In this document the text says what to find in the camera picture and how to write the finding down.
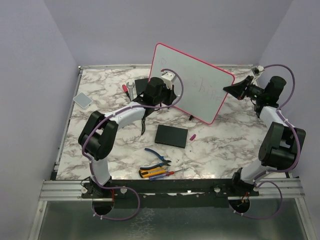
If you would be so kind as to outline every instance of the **white marble surface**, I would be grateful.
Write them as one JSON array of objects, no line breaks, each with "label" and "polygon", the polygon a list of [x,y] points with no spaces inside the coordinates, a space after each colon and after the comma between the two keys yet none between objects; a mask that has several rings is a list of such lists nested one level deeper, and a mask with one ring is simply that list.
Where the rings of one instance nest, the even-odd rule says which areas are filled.
[{"label": "white marble surface", "polygon": [[[236,82],[251,74],[249,69],[228,69]],[[150,69],[87,69],[83,71],[78,93],[93,99],[83,110],[74,105],[57,173],[57,180],[80,180],[89,176],[89,163],[81,154],[78,137],[93,111],[107,113],[128,104],[122,84],[149,76]],[[111,153],[109,171],[113,179],[141,179],[139,167],[152,166],[160,160],[144,148],[151,148],[171,160],[169,170],[186,168],[171,179],[230,178],[234,171],[250,164],[258,156],[267,128],[256,116],[249,99],[239,101],[227,96],[212,125],[175,108],[161,109],[147,117],[141,136],[141,121],[120,129]],[[188,129],[186,148],[154,143],[158,124]]]}]

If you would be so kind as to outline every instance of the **black handled pliers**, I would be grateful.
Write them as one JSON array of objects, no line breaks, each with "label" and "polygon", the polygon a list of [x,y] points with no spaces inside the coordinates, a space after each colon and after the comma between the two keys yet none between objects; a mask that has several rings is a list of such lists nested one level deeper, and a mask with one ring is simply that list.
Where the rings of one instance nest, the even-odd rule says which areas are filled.
[{"label": "black handled pliers", "polygon": [[154,166],[147,166],[147,167],[140,167],[140,170],[151,170],[151,169],[155,169],[157,167],[162,167],[163,165],[166,165],[166,166],[170,166],[169,163],[171,163],[170,160],[165,160],[165,157],[164,156],[161,156],[159,153],[157,153],[156,151],[150,149],[150,148],[145,148],[144,150],[150,152],[150,153],[153,153],[154,155],[156,155],[162,162],[161,163],[158,163]]}]

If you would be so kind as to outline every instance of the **blue screwdriver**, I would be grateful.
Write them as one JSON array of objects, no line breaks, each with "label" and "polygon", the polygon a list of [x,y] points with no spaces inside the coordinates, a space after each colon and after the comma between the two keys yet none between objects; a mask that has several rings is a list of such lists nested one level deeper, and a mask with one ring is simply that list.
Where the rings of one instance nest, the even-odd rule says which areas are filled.
[{"label": "blue screwdriver", "polygon": [[153,180],[157,180],[157,179],[163,179],[163,178],[165,178],[166,176],[170,176],[170,175],[172,175],[172,174],[175,174],[175,173],[177,173],[177,172],[180,172],[180,171],[184,171],[184,170],[187,170],[187,169],[180,169],[180,170],[178,170],[178,171],[168,171],[168,172],[166,172],[166,173],[162,173],[162,174],[159,174],[159,175],[155,175],[155,176],[151,176],[151,177],[149,177],[149,180],[150,181],[153,181]]}]

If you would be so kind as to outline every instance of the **wall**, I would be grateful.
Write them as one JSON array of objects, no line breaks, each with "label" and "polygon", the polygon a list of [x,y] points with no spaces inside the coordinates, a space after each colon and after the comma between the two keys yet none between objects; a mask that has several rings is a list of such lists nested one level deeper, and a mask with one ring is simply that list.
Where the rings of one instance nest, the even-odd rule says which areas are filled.
[{"label": "wall", "polygon": [[44,0],[79,65],[151,64],[162,42],[215,64],[254,64],[292,0]]},{"label": "wall", "polygon": [[28,238],[58,153],[77,64],[42,0],[0,8],[0,236]]},{"label": "wall", "polygon": [[[309,213],[320,239],[319,10],[319,0],[294,0],[259,63],[264,66],[285,64],[295,74],[296,89],[283,112],[292,124],[306,131],[300,162],[294,174],[301,178]],[[260,83],[265,86],[274,75],[282,76],[288,82],[280,100],[283,103],[292,87],[287,70],[269,68],[260,78]]]}]

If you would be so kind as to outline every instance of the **white board with red border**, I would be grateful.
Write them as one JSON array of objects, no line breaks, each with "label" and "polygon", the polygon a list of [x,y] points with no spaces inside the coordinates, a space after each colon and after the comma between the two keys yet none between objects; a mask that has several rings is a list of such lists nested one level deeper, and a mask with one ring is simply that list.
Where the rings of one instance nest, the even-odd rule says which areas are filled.
[{"label": "white board with red border", "polygon": [[[162,69],[174,70],[183,81],[184,92],[175,105],[206,124],[212,124],[224,103],[224,87],[235,81],[235,76],[212,64],[190,56],[163,43],[155,46],[149,79],[161,77]],[[174,82],[174,92],[181,94],[179,80]]]}]

